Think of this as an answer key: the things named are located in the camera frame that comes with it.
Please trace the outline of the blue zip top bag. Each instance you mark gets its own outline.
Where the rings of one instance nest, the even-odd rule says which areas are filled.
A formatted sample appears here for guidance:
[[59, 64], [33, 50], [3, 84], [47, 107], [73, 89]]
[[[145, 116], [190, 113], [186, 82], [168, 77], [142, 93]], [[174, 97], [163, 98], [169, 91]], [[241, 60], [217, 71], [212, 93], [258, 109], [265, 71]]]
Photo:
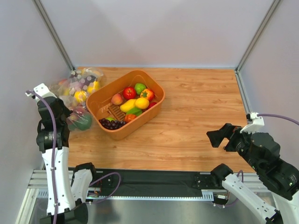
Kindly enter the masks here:
[[93, 121], [91, 114], [73, 96], [59, 96], [59, 98], [71, 111], [67, 118], [70, 131], [86, 131], [91, 128]]

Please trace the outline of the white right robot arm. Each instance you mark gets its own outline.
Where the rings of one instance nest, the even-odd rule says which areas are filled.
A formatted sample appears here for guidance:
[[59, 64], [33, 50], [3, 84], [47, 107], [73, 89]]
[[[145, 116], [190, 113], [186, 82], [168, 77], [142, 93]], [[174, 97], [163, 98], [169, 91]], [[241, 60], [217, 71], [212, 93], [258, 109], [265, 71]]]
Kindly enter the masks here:
[[255, 180], [242, 182], [225, 164], [211, 171], [216, 185], [240, 200], [260, 224], [299, 222], [299, 171], [280, 157], [280, 145], [269, 133], [252, 132], [248, 127], [226, 123], [206, 133], [212, 147], [224, 139], [227, 152], [237, 152], [255, 171]]

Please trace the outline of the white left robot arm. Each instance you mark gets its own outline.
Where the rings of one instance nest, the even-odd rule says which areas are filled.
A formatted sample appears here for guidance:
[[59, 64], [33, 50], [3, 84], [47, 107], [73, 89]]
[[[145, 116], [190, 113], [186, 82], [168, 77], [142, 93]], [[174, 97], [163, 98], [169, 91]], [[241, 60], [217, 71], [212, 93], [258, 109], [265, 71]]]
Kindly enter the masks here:
[[71, 111], [57, 97], [48, 96], [37, 102], [41, 116], [36, 143], [46, 167], [48, 207], [41, 224], [86, 224], [85, 203], [88, 187], [95, 178], [94, 165], [77, 165], [69, 175], [69, 135], [66, 119]]

